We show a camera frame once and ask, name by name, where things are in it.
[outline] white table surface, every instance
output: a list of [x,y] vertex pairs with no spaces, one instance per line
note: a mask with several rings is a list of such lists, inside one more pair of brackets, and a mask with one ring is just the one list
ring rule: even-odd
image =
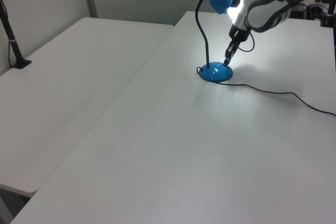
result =
[[[222,61],[228,16],[200,21]],[[336,111],[331,29],[288,20],[255,39],[233,58],[230,83]],[[333,223],[336,118],[288,95],[206,82],[204,62],[187,12],[13,224]]]
[[84,18],[0,77],[0,188],[31,196],[173,26]]

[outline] black stand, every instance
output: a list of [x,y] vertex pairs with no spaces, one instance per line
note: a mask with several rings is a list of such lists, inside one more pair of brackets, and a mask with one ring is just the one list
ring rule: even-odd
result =
[[5,28],[5,31],[7,33],[7,37],[8,37],[8,41],[12,46],[13,52],[15,54],[16,57],[16,64],[13,65],[13,68],[18,68],[18,69],[23,69],[25,66],[29,65],[32,61],[31,60],[26,60],[25,58],[23,58],[21,51],[19,49],[19,46],[16,42],[14,33],[12,28],[10,27],[10,23],[8,20],[8,16],[7,16],[7,11],[5,9],[5,6],[3,4],[3,1],[0,0],[0,19],[1,22]]
[[336,15],[334,14],[336,5],[336,0],[331,0],[328,8],[327,14],[322,14],[321,26],[322,27],[333,27],[335,24]]

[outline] lamp base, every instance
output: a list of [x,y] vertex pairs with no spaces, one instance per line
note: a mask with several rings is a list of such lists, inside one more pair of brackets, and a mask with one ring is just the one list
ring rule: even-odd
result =
[[210,67],[202,66],[199,75],[207,81],[227,81],[233,75],[231,67],[222,62],[211,62]]

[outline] floor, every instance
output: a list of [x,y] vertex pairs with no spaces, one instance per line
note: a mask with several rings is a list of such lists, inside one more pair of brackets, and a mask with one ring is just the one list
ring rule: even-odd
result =
[[0,224],[9,224],[30,199],[0,189]]

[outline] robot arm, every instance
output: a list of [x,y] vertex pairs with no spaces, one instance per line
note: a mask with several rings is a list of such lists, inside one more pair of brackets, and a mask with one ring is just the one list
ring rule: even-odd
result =
[[224,64],[228,65],[239,44],[247,40],[250,31],[263,33],[290,15],[290,9],[303,0],[240,0],[238,14],[233,18],[229,36],[232,39],[225,51]]

